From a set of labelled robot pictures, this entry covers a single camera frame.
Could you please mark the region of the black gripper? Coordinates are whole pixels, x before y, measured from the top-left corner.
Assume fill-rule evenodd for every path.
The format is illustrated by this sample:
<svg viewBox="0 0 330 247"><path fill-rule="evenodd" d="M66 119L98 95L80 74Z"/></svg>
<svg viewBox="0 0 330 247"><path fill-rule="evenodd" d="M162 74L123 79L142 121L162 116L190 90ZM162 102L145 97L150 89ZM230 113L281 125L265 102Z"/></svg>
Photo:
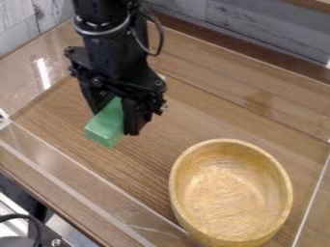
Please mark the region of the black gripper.
<svg viewBox="0 0 330 247"><path fill-rule="evenodd" d="M130 80L135 75L157 73L149 65L149 30L146 25L121 29L83 29L75 26L83 46L68 46L64 56L70 60L70 72L78 78L87 104L96 115L115 97L111 84L95 86L82 80L94 76ZM125 133L137 136L151 122L153 112L146 104L131 98L123 99Z"/></svg>

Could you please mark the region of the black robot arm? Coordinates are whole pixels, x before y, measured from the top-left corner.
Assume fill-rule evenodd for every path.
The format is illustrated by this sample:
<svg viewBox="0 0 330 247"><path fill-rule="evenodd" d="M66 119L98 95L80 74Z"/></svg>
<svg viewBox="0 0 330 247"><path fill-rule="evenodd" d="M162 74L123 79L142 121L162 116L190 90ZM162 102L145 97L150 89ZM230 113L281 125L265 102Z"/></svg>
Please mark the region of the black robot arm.
<svg viewBox="0 0 330 247"><path fill-rule="evenodd" d="M122 102L125 133L135 136L166 108L167 85L149 65L162 53L149 43L147 23L159 23L143 0L72 0L82 46L64 49L70 72L94 113Z"/></svg>

